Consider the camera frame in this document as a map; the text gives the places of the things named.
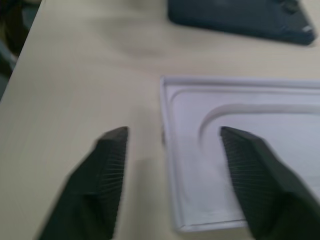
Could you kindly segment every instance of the white plastic tray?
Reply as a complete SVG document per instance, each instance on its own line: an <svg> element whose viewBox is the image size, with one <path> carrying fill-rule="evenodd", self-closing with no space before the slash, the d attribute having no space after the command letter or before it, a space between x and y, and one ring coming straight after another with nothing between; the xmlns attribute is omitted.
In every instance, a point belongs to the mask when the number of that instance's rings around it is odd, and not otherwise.
<svg viewBox="0 0 320 240"><path fill-rule="evenodd" d="M247 225L229 179L221 126L266 139L320 197L320 82L164 77L161 105L178 231Z"/></svg>

